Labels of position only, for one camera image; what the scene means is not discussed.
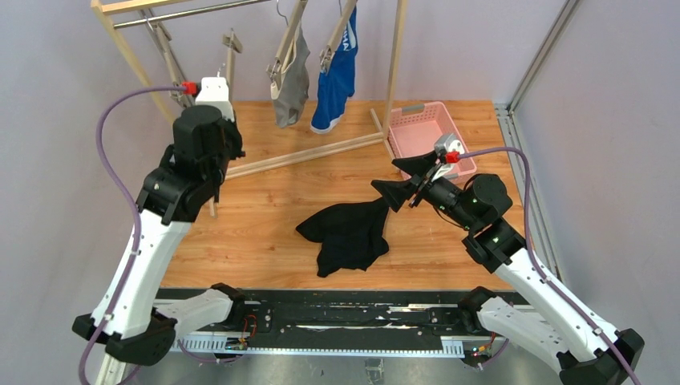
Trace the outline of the black underwear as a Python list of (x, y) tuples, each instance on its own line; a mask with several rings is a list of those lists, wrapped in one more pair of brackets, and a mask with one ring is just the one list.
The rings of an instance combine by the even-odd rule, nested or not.
[(307, 241), (319, 243), (317, 276), (326, 278), (340, 269), (367, 270), (390, 251), (384, 229), (390, 211), (378, 198), (341, 203), (320, 210), (296, 226)]

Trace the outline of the grey beige underwear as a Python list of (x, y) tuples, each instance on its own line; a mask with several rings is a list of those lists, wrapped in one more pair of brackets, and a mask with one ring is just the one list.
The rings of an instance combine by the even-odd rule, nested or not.
[(281, 69), (281, 83), (270, 85), (270, 96), (275, 111), (276, 125), (286, 128), (296, 124), (309, 98), (310, 77), (306, 60), (310, 55), (302, 27), (295, 31), (293, 44)]

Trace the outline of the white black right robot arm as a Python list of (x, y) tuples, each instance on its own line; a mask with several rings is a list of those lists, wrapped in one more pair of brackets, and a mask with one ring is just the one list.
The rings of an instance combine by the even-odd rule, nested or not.
[(635, 330), (620, 330), (592, 311), (542, 262), (530, 232), (504, 218), (512, 199), (499, 176), (474, 175), (463, 187), (442, 171), (462, 153), (429, 152), (394, 160), (406, 180), (373, 180), (393, 210), (429, 203), (467, 232), (468, 255), (507, 282), (536, 311), (529, 316), (484, 287), (472, 290), (459, 309), (469, 330), (500, 334), (549, 365), (563, 384), (639, 383), (635, 367), (645, 346)]

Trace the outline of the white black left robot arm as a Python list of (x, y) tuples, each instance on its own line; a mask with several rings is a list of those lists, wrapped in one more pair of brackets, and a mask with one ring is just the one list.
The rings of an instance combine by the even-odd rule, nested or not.
[(168, 264), (200, 208), (218, 197), (229, 161), (244, 154), (235, 120), (217, 107), (185, 109), (172, 130), (173, 144), (145, 177), (136, 199), (141, 232), (131, 235), (125, 250), (135, 260), (121, 293), (110, 284), (99, 305), (72, 324), (77, 335), (94, 338), (113, 358), (140, 366), (158, 363), (195, 330), (239, 323), (245, 315), (243, 293), (224, 283), (171, 305), (154, 304)]

